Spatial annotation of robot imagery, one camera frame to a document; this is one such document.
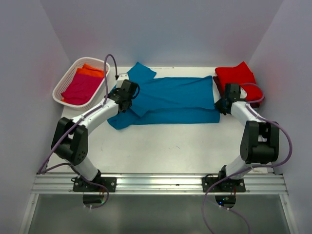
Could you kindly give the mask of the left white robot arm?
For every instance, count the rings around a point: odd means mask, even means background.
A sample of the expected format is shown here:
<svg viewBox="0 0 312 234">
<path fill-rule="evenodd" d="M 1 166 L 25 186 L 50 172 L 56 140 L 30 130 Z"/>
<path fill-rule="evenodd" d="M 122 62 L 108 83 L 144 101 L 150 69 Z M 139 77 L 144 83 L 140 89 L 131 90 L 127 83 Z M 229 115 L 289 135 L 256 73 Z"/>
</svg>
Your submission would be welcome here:
<svg viewBox="0 0 312 234">
<path fill-rule="evenodd" d="M 61 118 L 52 141 L 52 152 L 70 163 L 86 180 L 93 181 L 100 172 L 87 156 L 89 134 L 108 119 L 126 112 L 139 91 L 137 83 L 125 79 L 87 112 L 72 119 Z"/>
</svg>

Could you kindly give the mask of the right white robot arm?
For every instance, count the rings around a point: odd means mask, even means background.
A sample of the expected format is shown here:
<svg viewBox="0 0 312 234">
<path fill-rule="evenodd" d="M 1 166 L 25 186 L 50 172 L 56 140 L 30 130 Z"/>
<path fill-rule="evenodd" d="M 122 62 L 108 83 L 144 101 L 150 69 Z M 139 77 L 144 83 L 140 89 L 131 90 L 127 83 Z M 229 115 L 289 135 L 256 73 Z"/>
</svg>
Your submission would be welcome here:
<svg viewBox="0 0 312 234">
<path fill-rule="evenodd" d="M 256 166 L 275 162 L 279 155 L 279 128 L 261 116 L 241 96 L 241 86 L 227 83 L 215 108 L 224 115 L 232 115 L 244 127 L 239 156 L 222 167 L 218 179 L 240 180 Z"/>
</svg>

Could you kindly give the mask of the teal blue t shirt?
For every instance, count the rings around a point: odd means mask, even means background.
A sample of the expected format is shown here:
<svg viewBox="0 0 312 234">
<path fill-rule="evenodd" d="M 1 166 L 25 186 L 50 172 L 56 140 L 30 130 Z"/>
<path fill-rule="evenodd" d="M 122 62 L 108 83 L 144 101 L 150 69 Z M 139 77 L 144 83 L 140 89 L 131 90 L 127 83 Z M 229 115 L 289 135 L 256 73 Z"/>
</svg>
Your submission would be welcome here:
<svg viewBox="0 0 312 234">
<path fill-rule="evenodd" d="M 220 121 L 215 109 L 212 76 L 157 78 L 155 71 L 139 62 L 127 74 L 140 86 L 140 92 L 126 112 L 108 119 L 116 130 L 130 125 Z"/>
</svg>

